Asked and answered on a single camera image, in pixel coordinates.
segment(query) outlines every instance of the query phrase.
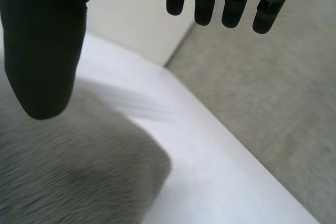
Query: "gray carpet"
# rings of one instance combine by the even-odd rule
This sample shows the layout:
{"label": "gray carpet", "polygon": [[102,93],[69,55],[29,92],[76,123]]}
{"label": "gray carpet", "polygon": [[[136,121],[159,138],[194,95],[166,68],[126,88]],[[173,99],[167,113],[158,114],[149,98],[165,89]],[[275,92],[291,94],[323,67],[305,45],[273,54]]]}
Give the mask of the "gray carpet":
{"label": "gray carpet", "polygon": [[37,121],[0,64],[0,224],[139,224],[150,209],[170,159],[88,85],[76,83],[60,116]]}
{"label": "gray carpet", "polygon": [[236,29],[224,0],[168,68],[323,224],[336,223],[336,0],[287,0],[272,30]]}

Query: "white surface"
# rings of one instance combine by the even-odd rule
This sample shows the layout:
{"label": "white surface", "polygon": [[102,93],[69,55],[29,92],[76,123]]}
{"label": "white surface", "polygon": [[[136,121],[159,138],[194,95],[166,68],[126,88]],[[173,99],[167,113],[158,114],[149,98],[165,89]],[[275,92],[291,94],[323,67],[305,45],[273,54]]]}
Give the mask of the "white surface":
{"label": "white surface", "polygon": [[78,77],[151,97],[160,120],[130,116],[168,151],[173,170],[142,224],[317,224],[280,183],[169,72],[85,38]]}
{"label": "white surface", "polygon": [[180,16],[167,13],[166,0],[91,0],[88,31],[164,65],[194,20],[194,0]]}

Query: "gray fabric surface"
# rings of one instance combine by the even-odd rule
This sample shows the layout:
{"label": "gray fabric surface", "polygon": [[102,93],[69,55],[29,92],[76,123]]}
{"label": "gray fabric surface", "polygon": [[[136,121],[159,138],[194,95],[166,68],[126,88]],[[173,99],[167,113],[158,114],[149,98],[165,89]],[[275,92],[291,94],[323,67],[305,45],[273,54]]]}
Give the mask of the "gray fabric surface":
{"label": "gray fabric surface", "polygon": [[168,68],[323,224],[336,223],[336,0],[287,0],[253,32],[195,26]]}
{"label": "gray fabric surface", "polygon": [[0,70],[0,224],[139,224],[170,160],[145,132],[76,84],[59,117],[36,121]]}

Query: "white wall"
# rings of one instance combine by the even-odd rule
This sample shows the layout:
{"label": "white wall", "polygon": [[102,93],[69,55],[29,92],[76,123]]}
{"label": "white wall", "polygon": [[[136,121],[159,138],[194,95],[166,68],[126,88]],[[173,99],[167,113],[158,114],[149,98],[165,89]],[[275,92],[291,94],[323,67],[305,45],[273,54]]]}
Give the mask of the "white wall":
{"label": "white wall", "polygon": [[177,17],[166,12],[165,0],[91,0],[88,7],[88,31],[160,65],[167,62],[194,17],[194,0],[186,0]]}

